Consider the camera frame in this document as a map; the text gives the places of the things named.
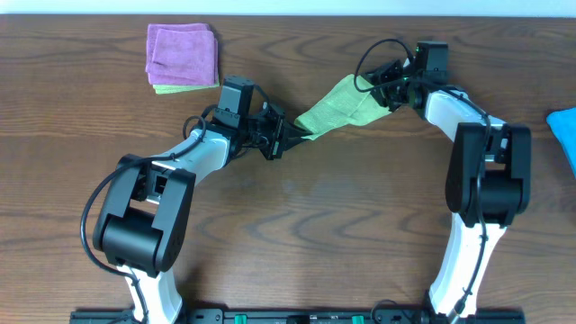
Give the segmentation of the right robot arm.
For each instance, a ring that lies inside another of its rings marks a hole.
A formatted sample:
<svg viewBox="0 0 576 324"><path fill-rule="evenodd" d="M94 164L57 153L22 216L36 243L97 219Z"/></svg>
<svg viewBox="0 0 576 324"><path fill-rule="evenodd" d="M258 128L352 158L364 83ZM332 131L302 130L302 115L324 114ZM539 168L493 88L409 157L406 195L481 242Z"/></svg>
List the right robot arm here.
<svg viewBox="0 0 576 324"><path fill-rule="evenodd" d="M438 275L421 306L378 302L375 323L523 323L522 310L480 309L477 294L495 246L528 205L531 132L486 113L443 63L395 60L363 75L390 111L409 105L453 148L445 180L451 231Z"/></svg>

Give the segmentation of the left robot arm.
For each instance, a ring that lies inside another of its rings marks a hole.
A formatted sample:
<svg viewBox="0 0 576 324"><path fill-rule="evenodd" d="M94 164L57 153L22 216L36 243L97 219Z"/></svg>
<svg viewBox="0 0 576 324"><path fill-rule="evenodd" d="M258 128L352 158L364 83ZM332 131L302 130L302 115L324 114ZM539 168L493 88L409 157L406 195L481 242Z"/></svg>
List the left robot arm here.
<svg viewBox="0 0 576 324"><path fill-rule="evenodd" d="M311 131L265 103L212 105L183 125L183 141L165 153L128 154L93 191L81 215L80 238L89 258L126 279L135 323L181 323L186 312L173 265L182 249L194 188L244 150L266 159L311 138Z"/></svg>

